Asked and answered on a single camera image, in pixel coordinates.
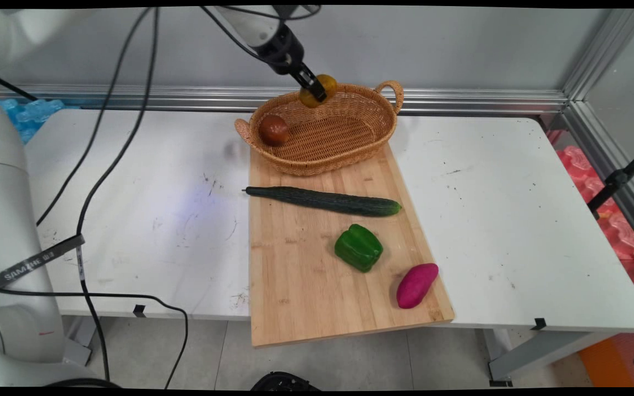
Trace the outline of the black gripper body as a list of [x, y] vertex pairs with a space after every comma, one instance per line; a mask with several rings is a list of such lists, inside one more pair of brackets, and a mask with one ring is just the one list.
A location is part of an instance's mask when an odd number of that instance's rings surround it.
[[307, 72], [304, 64], [304, 47], [290, 28], [279, 23], [267, 36], [267, 41], [254, 47], [256, 54], [267, 61], [277, 75], [292, 75]]

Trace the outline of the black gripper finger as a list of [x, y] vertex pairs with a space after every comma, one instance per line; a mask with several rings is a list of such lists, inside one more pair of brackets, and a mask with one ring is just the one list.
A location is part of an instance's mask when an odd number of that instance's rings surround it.
[[298, 93], [301, 103], [324, 103], [327, 100], [326, 88], [304, 63], [295, 68], [294, 79], [301, 87]]

